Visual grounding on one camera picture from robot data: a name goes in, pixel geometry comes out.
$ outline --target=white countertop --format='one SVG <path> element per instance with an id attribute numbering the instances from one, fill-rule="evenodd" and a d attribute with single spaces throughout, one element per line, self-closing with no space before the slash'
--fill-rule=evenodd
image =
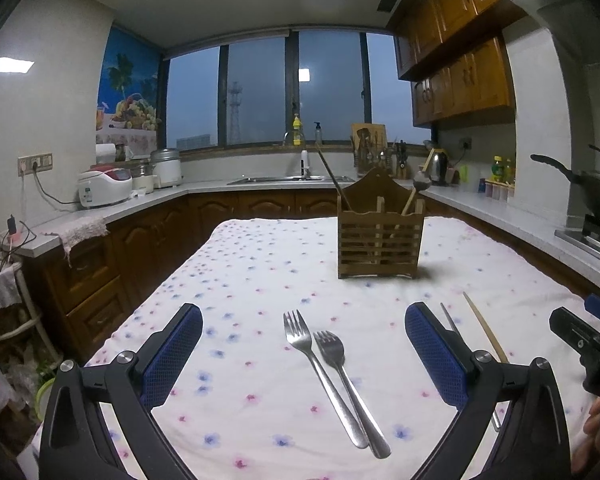
<path id="1" fill-rule="evenodd" d="M 422 194 L 520 238 L 600 287 L 600 260 L 555 236 L 555 230 L 560 226 L 506 202 L 487 198 L 484 193 L 463 192 L 455 187 L 431 187 Z"/>
<path id="2" fill-rule="evenodd" d="M 143 197 L 131 198 L 126 202 L 101 208 L 81 210 L 63 215 L 57 219 L 32 228 L 38 236 L 18 250 L 21 256 L 36 258 L 47 251 L 58 247 L 60 238 L 53 233 L 59 225 L 78 218 L 103 217 L 111 223 L 151 206 L 186 194 L 210 192 L 237 192 L 266 189 L 333 189 L 333 184 L 326 182 L 267 182 L 264 184 L 240 184 L 228 186 L 228 180 L 212 182 L 189 182 L 181 186 L 155 190 Z M 402 186 L 411 187 L 411 181 L 396 181 Z M 342 187 L 350 183 L 343 182 Z M 506 202 L 499 202 L 485 197 L 484 194 L 462 192 L 455 187 L 431 187 L 422 193 L 424 196 L 438 200 L 459 209 L 480 220 L 488 222 L 521 240 L 560 260 L 590 282 L 600 287 L 600 260 L 591 254 L 554 235 L 558 226 L 532 213 L 518 209 Z"/>

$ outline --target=tower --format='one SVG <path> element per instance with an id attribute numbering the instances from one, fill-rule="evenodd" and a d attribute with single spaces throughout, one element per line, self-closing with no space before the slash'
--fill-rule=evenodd
<path id="1" fill-rule="evenodd" d="M 229 133 L 228 143 L 229 144 L 240 144 L 240 103 L 242 98 L 242 85 L 237 81 L 234 81 L 231 86 L 227 89 L 229 93 Z"/>

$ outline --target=basket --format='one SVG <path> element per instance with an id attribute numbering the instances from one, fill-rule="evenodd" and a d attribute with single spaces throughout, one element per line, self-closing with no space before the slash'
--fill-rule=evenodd
<path id="1" fill-rule="evenodd" d="M 378 169 L 347 187 L 344 193 L 356 211 L 343 210 L 338 198 L 338 277 L 415 277 L 425 217 L 424 200 L 416 201 L 415 212 L 401 215 L 399 211 L 410 191 Z"/>

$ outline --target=poster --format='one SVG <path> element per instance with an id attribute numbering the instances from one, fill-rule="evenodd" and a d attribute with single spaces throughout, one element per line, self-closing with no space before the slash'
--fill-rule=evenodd
<path id="1" fill-rule="evenodd" d="M 111 27 L 96 103 L 96 143 L 124 144 L 128 156 L 156 149 L 160 52 Z"/>

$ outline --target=finger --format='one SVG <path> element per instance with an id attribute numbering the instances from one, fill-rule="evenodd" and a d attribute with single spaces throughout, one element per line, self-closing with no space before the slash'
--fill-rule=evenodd
<path id="1" fill-rule="evenodd" d="M 600 413 L 600 397 L 596 397 L 589 409 L 589 415 L 597 415 Z"/>
<path id="2" fill-rule="evenodd" d="M 600 413 L 595 416 L 590 416 L 582 427 L 582 431 L 590 436 L 595 436 L 600 429 Z"/>
<path id="3" fill-rule="evenodd" d="M 576 451 L 573 452 L 573 455 L 571 455 L 571 473 L 577 474 L 583 471 L 587 466 L 593 444 L 593 437 L 587 437 L 587 439 L 578 446 Z"/>

